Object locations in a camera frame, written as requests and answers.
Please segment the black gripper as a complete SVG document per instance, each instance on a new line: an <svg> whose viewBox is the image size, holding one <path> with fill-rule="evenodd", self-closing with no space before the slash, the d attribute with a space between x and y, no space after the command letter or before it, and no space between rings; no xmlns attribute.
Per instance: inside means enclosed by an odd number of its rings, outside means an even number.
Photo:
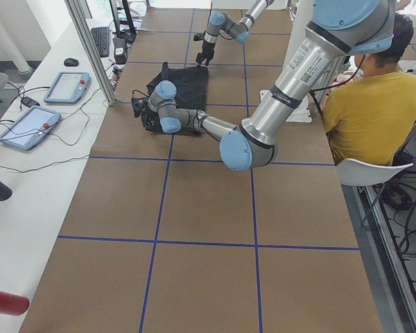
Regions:
<svg viewBox="0 0 416 333"><path fill-rule="evenodd" d="M215 48L215 43L211 43L211 42L207 42L204 41L202 43L202 52L198 53L196 56L196 62L201 65L203 60L205 60L205 66L209 66L212 58L214 57L214 48Z"/></svg>
<svg viewBox="0 0 416 333"><path fill-rule="evenodd" d="M159 131L159 115L149 108L147 101L143 102L140 117L147 131Z"/></svg>

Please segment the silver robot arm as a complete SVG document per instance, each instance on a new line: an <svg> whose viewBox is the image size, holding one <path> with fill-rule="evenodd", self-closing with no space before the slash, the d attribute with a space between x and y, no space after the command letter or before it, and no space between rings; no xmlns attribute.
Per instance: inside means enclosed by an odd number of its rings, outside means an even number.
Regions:
<svg viewBox="0 0 416 333"><path fill-rule="evenodd" d="M193 36L194 41L202 40L202 51L197 54L196 63L209 65L214 58L215 45L222 31L237 43L245 44L257 18L272 4L273 0L256 1L238 22L234 22L226 12L211 11L205 31Z"/></svg>
<svg viewBox="0 0 416 333"><path fill-rule="evenodd" d="M232 170L262 167L277 156L275 134L336 58L377 53L393 39L394 1L313 1L303 42L251 117L239 125L177 106L176 86L158 82L135 106L146 130L206 133L220 142L220 157Z"/></svg>

